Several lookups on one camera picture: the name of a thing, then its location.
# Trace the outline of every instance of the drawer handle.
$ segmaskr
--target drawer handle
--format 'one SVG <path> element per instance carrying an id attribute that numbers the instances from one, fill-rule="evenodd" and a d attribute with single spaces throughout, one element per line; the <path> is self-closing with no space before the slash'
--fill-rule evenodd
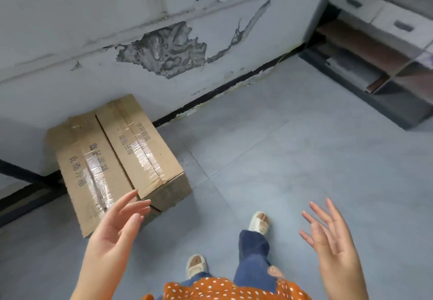
<path id="1" fill-rule="evenodd" d="M 348 3 L 350 6 L 353 6 L 354 8 L 362 7 L 362 4 L 357 0 L 346 0 L 346 3 Z"/>
<path id="2" fill-rule="evenodd" d="M 407 31 L 407 32 L 411 32 L 415 29 L 413 26 L 403 23 L 402 21 L 399 20 L 394 21 L 394 26 L 400 30 Z"/>

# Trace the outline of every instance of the black metal bar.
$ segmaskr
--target black metal bar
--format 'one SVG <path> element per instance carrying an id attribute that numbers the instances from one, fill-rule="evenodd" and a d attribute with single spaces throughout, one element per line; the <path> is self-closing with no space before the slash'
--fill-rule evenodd
<path id="1" fill-rule="evenodd" d="M 13 165 L 12 163 L 3 160 L 0 160 L 0 174 L 14 177 L 28 183 L 37 183 L 45 187 L 57 190 L 64 188 L 64 185 L 62 185 L 56 180 L 53 180 L 49 177 L 41 176 L 39 174 L 31 172 L 30 170 L 21 168 L 17 165 Z"/>

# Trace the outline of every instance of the right hand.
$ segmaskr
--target right hand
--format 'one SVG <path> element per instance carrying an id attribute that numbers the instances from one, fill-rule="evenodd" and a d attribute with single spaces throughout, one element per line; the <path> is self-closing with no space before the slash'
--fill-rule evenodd
<path id="1" fill-rule="evenodd" d="M 330 300 L 369 300 L 361 262 L 349 228 L 330 199 L 326 200 L 330 215 L 317 204 L 311 209 L 325 223 L 303 211 L 311 224 L 311 236 L 301 230 L 301 237 L 311 245 L 319 257 L 319 272 Z"/>

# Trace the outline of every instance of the wall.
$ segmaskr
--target wall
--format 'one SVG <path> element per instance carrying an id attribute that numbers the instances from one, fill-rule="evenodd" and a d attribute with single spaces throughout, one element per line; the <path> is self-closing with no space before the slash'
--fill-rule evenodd
<path id="1" fill-rule="evenodd" d="M 129 93 L 163 117 L 300 45 L 320 1 L 0 0 L 0 158 L 51 173 L 47 128 Z"/>

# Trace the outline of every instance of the hand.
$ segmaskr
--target hand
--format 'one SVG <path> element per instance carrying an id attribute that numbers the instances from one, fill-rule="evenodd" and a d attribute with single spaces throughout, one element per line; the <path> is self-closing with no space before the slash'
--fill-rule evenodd
<path id="1" fill-rule="evenodd" d="M 319 272 L 330 300 L 368 300 L 361 262 L 349 228 L 330 199 L 326 205 L 330 216 L 310 202 L 311 209 L 327 226 L 303 211 L 302 216 L 311 224 L 311 236 L 303 230 L 299 234 L 319 257 Z"/>
<path id="2" fill-rule="evenodd" d="M 104 215 L 89 239 L 71 300 L 111 299 L 122 275 L 150 200 L 129 203 L 137 191 L 121 197 Z"/>

